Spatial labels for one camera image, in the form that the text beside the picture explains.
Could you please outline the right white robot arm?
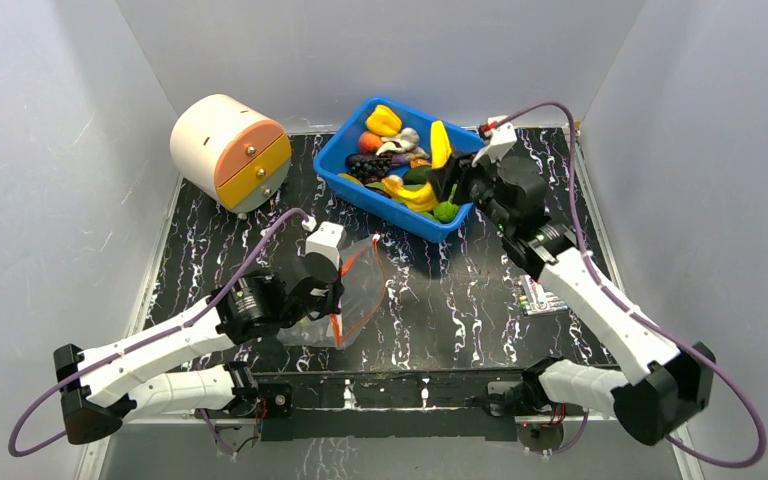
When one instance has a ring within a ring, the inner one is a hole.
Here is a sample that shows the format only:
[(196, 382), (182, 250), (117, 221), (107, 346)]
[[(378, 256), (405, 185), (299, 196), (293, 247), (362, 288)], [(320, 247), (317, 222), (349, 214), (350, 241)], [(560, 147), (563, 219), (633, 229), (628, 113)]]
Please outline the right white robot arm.
[(704, 410), (713, 372), (674, 342), (636, 322), (629, 300), (600, 272), (569, 226), (547, 214), (548, 186), (536, 166), (515, 157), (497, 163), (465, 155), (427, 174), (435, 197), (477, 207), (502, 234), (508, 258), (563, 301), (605, 346), (615, 370), (548, 357), (524, 370), (511, 392), (490, 395), (504, 414), (550, 413), (576, 404), (616, 418), (653, 446)]

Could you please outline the light green toy fruit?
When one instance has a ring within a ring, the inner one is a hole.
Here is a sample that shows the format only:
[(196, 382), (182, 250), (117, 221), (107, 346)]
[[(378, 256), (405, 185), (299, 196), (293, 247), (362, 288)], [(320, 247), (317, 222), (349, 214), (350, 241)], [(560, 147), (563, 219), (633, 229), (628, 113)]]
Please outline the light green toy fruit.
[(431, 213), (434, 219), (439, 223), (448, 224), (456, 219), (460, 209), (461, 207), (459, 205), (446, 201), (436, 205)]

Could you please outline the clear orange zip bag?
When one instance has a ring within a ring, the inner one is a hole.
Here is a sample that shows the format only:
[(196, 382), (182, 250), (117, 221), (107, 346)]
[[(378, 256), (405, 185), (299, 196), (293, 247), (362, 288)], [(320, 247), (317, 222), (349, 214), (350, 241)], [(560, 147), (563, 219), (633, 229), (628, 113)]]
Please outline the clear orange zip bag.
[(385, 296), (380, 235), (370, 235), (340, 250), (344, 292), (340, 313), (319, 320), (302, 319), (277, 334), (284, 346), (348, 348), (381, 306)]

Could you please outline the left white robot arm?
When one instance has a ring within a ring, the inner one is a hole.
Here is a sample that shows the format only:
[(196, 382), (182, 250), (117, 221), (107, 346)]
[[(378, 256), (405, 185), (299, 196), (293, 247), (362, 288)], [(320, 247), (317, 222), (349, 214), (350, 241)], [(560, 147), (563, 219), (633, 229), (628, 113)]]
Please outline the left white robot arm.
[(109, 345), (66, 344), (53, 353), (63, 382), (60, 405), (72, 445), (106, 438), (134, 419), (192, 409), (254, 411), (259, 391), (241, 365), (180, 372), (178, 366), (216, 351), (276, 336), (305, 317), (339, 310), (342, 259), (310, 252), (284, 270), (255, 269), (214, 290), (176, 317)]

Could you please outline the yellow toy banana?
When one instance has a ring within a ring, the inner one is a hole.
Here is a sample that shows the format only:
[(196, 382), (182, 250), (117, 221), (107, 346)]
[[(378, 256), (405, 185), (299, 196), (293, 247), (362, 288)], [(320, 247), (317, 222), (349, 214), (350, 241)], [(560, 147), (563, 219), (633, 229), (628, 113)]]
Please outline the yellow toy banana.
[[(453, 148), (451, 146), (446, 126), (442, 120), (436, 120), (430, 127), (431, 167), (443, 167), (450, 159)], [(402, 185), (381, 181), (384, 190), (392, 198), (401, 201), (407, 208), (414, 212), (427, 212), (441, 203), (433, 193), (428, 181), (417, 190), (410, 190)]]

